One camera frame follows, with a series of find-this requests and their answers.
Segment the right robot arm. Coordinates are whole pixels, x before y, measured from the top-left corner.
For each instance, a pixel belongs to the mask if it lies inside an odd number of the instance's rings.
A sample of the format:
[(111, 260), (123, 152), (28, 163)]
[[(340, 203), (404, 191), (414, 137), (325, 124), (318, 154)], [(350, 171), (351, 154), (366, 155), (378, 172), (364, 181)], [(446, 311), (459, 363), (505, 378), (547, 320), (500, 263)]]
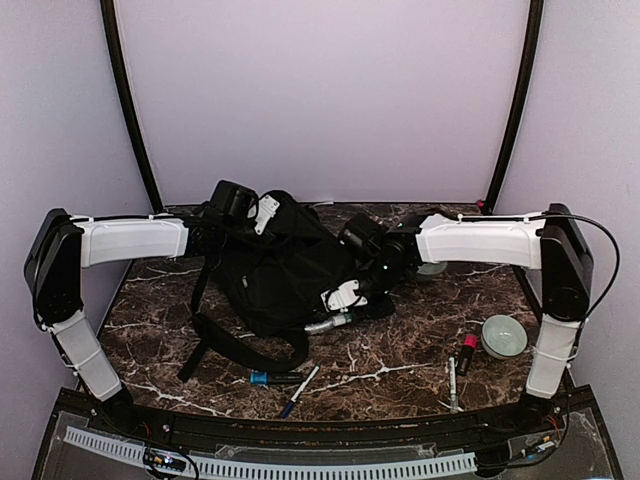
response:
[(591, 297), (594, 259), (580, 223), (561, 203), (543, 212), (511, 216), (449, 214), (440, 209), (409, 215), (384, 228), (362, 215), (339, 239), (363, 269), (322, 294), (328, 311), (347, 311), (385, 296), (410, 269), (442, 262), (511, 265), (542, 276), (541, 327), (525, 385), (529, 395), (510, 413), (521, 434), (549, 416), (565, 369), (577, 354), (581, 331), (600, 304)]

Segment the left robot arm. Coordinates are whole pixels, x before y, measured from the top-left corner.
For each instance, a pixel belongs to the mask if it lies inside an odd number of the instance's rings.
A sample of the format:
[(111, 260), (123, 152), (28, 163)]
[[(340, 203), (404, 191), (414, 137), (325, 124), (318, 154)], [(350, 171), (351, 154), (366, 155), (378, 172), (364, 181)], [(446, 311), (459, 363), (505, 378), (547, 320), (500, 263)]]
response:
[(98, 217), (54, 208), (46, 213), (23, 267), (33, 321), (52, 339), (66, 368), (103, 404), (101, 417), (117, 434), (134, 435), (141, 415), (124, 400), (127, 388), (87, 314), (86, 274), (127, 268), (138, 260), (201, 257), (210, 234), (256, 239), (279, 209), (272, 195), (222, 180), (209, 200), (185, 212)]

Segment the black student backpack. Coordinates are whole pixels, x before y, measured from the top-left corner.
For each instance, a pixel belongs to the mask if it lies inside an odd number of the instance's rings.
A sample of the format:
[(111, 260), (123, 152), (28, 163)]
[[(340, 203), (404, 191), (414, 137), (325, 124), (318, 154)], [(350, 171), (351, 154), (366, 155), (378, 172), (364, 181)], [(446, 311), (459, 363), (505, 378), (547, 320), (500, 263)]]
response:
[[(320, 221), (315, 210), (289, 193), (266, 193), (280, 207), (262, 235), (254, 231), (261, 197), (222, 181), (210, 200), (186, 217), (190, 229), (186, 253), (205, 262), (191, 297), (191, 323), (200, 341), (178, 373), (188, 381), (205, 353), (213, 350), (241, 366), (286, 373), (309, 354), (304, 328), (325, 315), (320, 295), (354, 276), (356, 261)], [(200, 302), (214, 283), (232, 310), (259, 338), (279, 338), (293, 354), (269, 358), (249, 347), (202, 312)]]

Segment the green white glue stick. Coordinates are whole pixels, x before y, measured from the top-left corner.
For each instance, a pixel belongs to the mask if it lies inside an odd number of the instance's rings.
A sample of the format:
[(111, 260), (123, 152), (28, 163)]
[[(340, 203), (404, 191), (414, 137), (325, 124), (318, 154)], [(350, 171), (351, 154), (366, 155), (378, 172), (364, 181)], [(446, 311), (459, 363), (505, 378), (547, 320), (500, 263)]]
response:
[(354, 320), (354, 316), (351, 313), (340, 313), (332, 316), (328, 322), (332, 328), (340, 327), (351, 323)]

